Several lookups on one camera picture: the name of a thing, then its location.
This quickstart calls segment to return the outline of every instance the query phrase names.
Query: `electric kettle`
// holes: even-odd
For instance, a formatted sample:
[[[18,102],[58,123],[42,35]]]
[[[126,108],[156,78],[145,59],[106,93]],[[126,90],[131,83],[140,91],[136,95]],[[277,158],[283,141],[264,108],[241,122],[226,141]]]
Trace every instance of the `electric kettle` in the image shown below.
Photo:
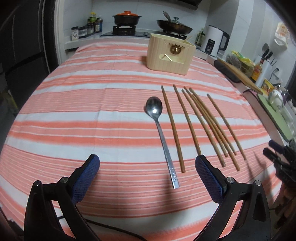
[[[222,38],[226,37],[225,45],[221,48]],[[205,39],[200,47],[200,50],[216,57],[219,50],[226,50],[229,42],[229,34],[221,29],[209,25],[206,30]]]

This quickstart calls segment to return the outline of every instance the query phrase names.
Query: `green mat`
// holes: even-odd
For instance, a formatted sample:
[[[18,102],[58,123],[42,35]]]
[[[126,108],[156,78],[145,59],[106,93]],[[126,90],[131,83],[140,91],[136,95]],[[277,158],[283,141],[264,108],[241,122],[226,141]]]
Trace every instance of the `green mat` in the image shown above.
[[[288,127],[286,121],[279,111],[275,111],[271,105],[268,103],[268,100],[260,94],[257,94],[259,102],[273,121],[274,125],[278,129],[279,133],[282,135],[286,142],[289,142],[293,136],[291,134],[290,128]]]

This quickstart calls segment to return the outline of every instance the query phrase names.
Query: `metal spoon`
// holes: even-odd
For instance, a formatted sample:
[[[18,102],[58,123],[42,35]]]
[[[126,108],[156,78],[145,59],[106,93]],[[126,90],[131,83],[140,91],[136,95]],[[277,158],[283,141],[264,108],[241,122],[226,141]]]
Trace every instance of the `metal spoon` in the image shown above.
[[[161,126],[158,122],[158,118],[160,117],[161,113],[163,111],[163,104],[161,103],[161,100],[155,96],[150,97],[147,102],[146,102],[146,112],[147,114],[155,121],[156,126],[157,126],[157,130],[160,136],[160,140],[161,140],[161,144],[163,146],[163,151],[165,153],[165,159],[167,161],[168,164],[168,169],[170,172],[170,178],[172,180],[173,183],[173,187],[178,188],[180,187],[179,182],[178,182],[178,178],[175,172],[175,168],[172,162],[172,159],[170,157],[170,152],[168,150],[168,146],[166,144],[165,141],[165,137],[163,135],[163,131],[161,130]]]
[[[169,14],[166,11],[163,11],[163,15],[168,19],[168,21],[171,23],[172,20],[170,19]]]

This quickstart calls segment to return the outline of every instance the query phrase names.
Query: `pink and white striped cloth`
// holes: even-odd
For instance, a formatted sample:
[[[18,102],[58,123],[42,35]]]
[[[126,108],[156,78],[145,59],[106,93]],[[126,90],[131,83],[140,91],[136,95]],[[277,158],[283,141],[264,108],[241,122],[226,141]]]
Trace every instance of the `pink and white striped cloth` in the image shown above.
[[[270,137],[249,103],[212,65],[194,57],[185,76],[156,72],[145,65],[148,40],[101,38],[79,48],[35,90],[11,127],[0,157],[0,204],[5,215],[23,227],[28,195],[35,180],[57,182],[69,176],[92,153],[100,170],[77,206],[95,221],[143,235],[149,241],[191,241],[217,208],[194,160],[194,142],[173,89],[192,87],[220,123],[237,150],[241,171],[230,157],[222,168],[209,139],[181,93],[202,153],[225,176],[249,183],[262,181],[273,201],[280,188],[272,163],[262,155]],[[160,86],[167,93],[186,172],[181,173],[170,120]],[[238,137],[244,161],[228,128],[206,94],[209,93]],[[159,118],[174,162],[180,188],[172,188],[154,121],[143,107],[151,96],[163,104]],[[222,235],[230,232],[241,203]],[[61,215],[54,202],[57,215]],[[66,233],[71,231],[61,220]],[[92,228],[105,240],[136,240]]]

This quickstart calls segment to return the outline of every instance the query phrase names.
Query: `refrigerator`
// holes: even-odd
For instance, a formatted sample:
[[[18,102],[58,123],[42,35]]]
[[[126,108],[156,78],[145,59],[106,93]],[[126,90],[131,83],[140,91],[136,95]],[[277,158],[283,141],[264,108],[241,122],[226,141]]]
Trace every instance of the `refrigerator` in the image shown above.
[[[0,63],[19,109],[58,67],[54,6],[55,0],[23,0],[0,32]]]

